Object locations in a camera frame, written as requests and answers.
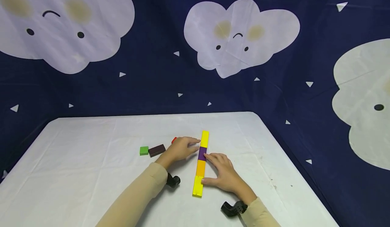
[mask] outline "beige sleeve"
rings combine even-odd
[[[151,163],[115,200],[96,227],[133,227],[146,205],[162,190],[168,173]]]
[[[280,227],[259,197],[241,214],[247,227]]]

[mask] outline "dark brown block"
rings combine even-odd
[[[154,157],[164,152],[165,152],[164,144],[158,145],[157,147],[154,148],[149,148],[150,157]]]

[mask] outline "wrist strap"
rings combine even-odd
[[[179,176],[172,177],[172,175],[168,173],[167,182],[165,184],[167,184],[171,188],[176,188],[180,184],[180,178]]]
[[[231,206],[230,204],[228,204],[228,202],[224,202],[221,207],[221,210],[226,216],[234,217],[237,214],[243,214],[247,208],[248,205],[244,204],[243,201],[236,202],[234,206]]]

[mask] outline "yellow block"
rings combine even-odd
[[[198,160],[198,165],[196,166],[196,175],[204,177],[205,168],[206,168],[206,161]]]
[[[203,184],[201,183],[203,177],[195,176],[194,189],[192,190],[193,197],[202,197]]]
[[[203,131],[202,132],[202,139],[200,141],[200,146],[207,148],[208,143],[209,143],[209,132]]]

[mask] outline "hand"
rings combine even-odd
[[[156,163],[160,164],[165,169],[168,169],[173,162],[183,160],[198,151],[198,146],[189,147],[189,145],[199,142],[200,140],[193,137],[178,137],[172,145],[160,155],[156,160]]]
[[[256,194],[237,174],[233,168],[232,162],[226,155],[222,153],[210,153],[208,155],[205,153],[204,156],[218,170],[218,177],[216,179],[203,178],[202,184],[216,186],[224,191],[233,192],[247,205],[256,200]]]

